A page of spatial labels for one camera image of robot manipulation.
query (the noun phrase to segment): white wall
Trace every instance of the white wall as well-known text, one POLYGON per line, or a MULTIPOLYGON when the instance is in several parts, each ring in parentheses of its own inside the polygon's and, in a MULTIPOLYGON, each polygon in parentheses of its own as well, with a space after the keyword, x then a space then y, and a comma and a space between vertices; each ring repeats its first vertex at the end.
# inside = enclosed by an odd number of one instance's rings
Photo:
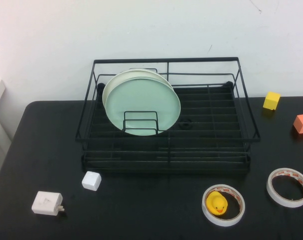
POLYGON ((303 95, 303 0, 0 0, 0 121, 84 99, 94 59, 230 56, 250 96, 303 95))

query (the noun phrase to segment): stacked plates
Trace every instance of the stacked plates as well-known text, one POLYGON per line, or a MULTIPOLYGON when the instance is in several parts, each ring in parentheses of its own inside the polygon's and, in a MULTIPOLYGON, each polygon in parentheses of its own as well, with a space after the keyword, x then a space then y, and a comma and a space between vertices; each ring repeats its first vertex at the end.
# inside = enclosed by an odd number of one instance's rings
POLYGON ((170 83, 146 69, 131 69, 113 77, 102 93, 107 117, 118 129, 151 136, 169 129, 181 113, 170 83))

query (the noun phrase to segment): white plate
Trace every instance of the white plate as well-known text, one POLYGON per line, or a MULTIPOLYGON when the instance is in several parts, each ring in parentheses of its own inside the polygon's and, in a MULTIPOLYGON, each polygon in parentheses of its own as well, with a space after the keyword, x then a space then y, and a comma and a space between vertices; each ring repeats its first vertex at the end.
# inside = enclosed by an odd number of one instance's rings
POLYGON ((108 97, 108 95, 110 94, 110 92, 117 87, 119 84, 122 84, 126 81, 128 81, 129 79, 132 78, 153 78, 156 81, 159 81, 163 84, 168 85, 171 89, 173 89, 172 85, 165 79, 163 78, 161 75, 147 70, 147 69, 141 69, 141 68, 135 68, 135 69, 130 69, 127 71, 123 71, 119 74, 117 74, 116 76, 114 76, 111 80, 109 80, 109 82, 106 84, 105 88, 103 89, 102 92, 102 104, 105 107, 105 103, 106 103, 106 99, 108 97))

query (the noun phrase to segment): yellow cube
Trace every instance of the yellow cube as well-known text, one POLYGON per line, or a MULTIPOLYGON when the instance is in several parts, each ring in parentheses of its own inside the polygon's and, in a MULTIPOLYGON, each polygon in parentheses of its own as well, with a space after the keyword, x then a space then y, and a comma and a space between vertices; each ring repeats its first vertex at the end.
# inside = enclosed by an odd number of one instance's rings
POLYGON ((263 103, 264 109, 270 109, 270 110, 276 110, 277 104, 281 98, 281 95, 279 93, 275 92, 268 92, 267 96, 265 98, 265 102, 263 103))

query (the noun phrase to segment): dish rack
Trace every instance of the dish rack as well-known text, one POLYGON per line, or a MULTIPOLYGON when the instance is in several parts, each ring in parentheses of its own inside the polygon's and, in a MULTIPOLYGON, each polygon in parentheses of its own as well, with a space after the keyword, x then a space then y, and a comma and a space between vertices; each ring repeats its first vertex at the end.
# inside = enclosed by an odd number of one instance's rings
POLYGON ((76 140, 84 171, 234 174, 249 171, 251 144, 260 134, 238 57, 110 59, 93 62, 76 140), (133 68, 153 70, 171 83, 181 112, 170 129, 136 136, 126 133, 126 112, 123 130, 109 121, 105 84, 133 68))

